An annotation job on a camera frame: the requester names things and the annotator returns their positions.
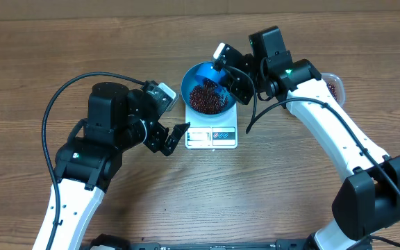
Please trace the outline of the blue plastic scoop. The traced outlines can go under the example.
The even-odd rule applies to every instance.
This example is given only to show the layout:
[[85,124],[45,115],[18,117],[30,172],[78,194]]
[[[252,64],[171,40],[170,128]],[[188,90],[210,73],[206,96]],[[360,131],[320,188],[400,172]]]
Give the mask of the blue plastic scoop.
[[226,89],[222,86],[222,82],[226,80],[226,77],[226,72],[223,69],[217,71],[211,62],[199,63],[194,73],[194,79],[198,83],[203,83],[204,81],[214,83],[217,86],[215,90],[219,94],[226,93]]

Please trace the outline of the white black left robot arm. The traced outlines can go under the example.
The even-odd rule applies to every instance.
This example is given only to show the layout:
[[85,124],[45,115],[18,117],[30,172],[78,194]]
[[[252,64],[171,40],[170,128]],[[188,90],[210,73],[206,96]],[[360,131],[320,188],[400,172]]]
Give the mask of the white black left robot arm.
[[122,154],[144,144],[169,156],[189,128],[172,130],[159,123],[172,109],[178,94],[164,83],[147,81],[130,90],[113,82],[97,83],[81,119],[59,148],[49,208],[34,249],[79,249],[93,214],[122,166]]

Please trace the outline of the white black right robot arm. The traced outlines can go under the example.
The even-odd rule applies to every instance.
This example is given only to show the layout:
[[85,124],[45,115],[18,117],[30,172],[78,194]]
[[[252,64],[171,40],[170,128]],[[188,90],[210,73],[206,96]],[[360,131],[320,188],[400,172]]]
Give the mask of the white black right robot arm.
[[298,249],[371,249],[378,232],[400,222],[400,155],[372,142],[345,113],[316,67],[293,61],[277,26],[249,36],[242,54],[221,43],[213,69],[226,72],[224,87],[242,104],[266,101],[299,119],[332,160],[341,178],[333,220],[305,240],[277,240]]

